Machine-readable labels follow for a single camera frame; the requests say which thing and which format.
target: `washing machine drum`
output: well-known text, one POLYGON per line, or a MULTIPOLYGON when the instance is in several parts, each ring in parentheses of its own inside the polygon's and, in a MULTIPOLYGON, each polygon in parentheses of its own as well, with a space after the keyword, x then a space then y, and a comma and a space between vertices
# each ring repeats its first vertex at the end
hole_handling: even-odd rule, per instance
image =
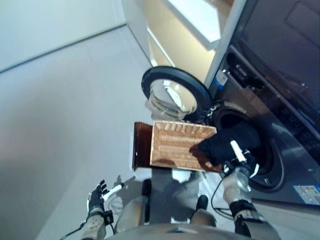
POLYGON ((269 137, 265 128, 241 111, 223 106, 221 102, 218 105, 219 107, 213 112, 212 116, 217 132, 246 122, 254 127, 259 134, 261 147, 250 149, 251 154, 259 164, 259 171, 250 180, 250 185, 261 191, 273 192, 279 190, 284 183, 284 167, 274 140, 269 137))

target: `washing machine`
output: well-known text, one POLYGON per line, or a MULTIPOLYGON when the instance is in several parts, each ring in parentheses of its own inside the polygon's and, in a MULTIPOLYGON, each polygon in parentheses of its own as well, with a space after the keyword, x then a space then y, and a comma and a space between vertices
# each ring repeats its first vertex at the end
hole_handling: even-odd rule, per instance
POLYGON ((319 206, 319 22, 316 0, 247 1, 209 89, 157 66, 143 75, 143 93, 158 118, 217 131, 250 123, 262 142, 251 197, 319 206))

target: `robotic arm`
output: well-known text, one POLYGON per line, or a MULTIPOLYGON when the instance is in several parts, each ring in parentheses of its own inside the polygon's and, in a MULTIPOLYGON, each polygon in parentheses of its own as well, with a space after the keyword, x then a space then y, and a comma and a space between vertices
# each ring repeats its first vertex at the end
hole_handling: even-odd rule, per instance
POLYGON ((234 140, 230 144, 236 158, 225 162, 223 169, 226 177, 222 184, 223 199, 231 210, 235 232, 257 240, 279 240, 277 231, 256 210, 249 196, 249 179, 257 174, 259 165, 250 151, 243 153, 234 140))
POLYGON ((120 191, 123 186, 124 184, 121 183, 111 190, 107 190, 107 185, 102 180, 95 190, 89 194, 87 200, 88 216, 82 229, 81 240, 104 239, 106 236, 106 226, 114 222, 113 213, 111 210, 105 211, 104 202, 113 194, 120 191))

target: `black cable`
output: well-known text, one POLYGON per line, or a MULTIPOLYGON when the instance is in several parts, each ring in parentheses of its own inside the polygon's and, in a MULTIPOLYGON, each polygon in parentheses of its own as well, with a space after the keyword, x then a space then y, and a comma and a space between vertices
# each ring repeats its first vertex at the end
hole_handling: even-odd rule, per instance
POLYGON ((113 235, 115 235, 116 233, 115 233, 115 229, 114 229, 114 226, 112 225, 112 223, 110 223, 110 226, 112 228, 113 235))
POLYGON ((64 240, 65 238, 69 237, 70 235, 80 231, 83 228, 83 226, 85 225, 85 223, 86 222, 84 222, 84 221, 81 222, 80 226, 76 230, 73 230, 73 231, 69 232, 68 234, 64 235, 62 238, 60 238, 60 240, 64 240))
POLYGON ((216 187, 216 189, 213 192, 213 195, 211 197, 211 207, 221 217, 224 217, 224 218, 229 219, 229 220, 233 220, 234 218, 232 217, 232 215, 227 213, 227 212, 225 212, 226 210, 229 210, 229 208, 214 207, 214 204, 213 204, 214 197, 215 197, 215 195, 216 195, 216 193, 217 193, 222 181, 223 181, 223 178, 221 179, 221 181, 219 182, 218 186, 216 187))

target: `white cabinet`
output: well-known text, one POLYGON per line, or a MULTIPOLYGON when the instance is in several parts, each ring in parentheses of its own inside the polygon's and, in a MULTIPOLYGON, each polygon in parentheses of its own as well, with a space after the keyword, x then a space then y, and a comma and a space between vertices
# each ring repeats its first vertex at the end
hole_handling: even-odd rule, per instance
POLYGON ((224 0, 122 0, 122 4, 127 24, 152 65, 183 69, 204 83, 220 40, 225 32, 233 32, 245 0, 236 0, 236 9, 224 0))

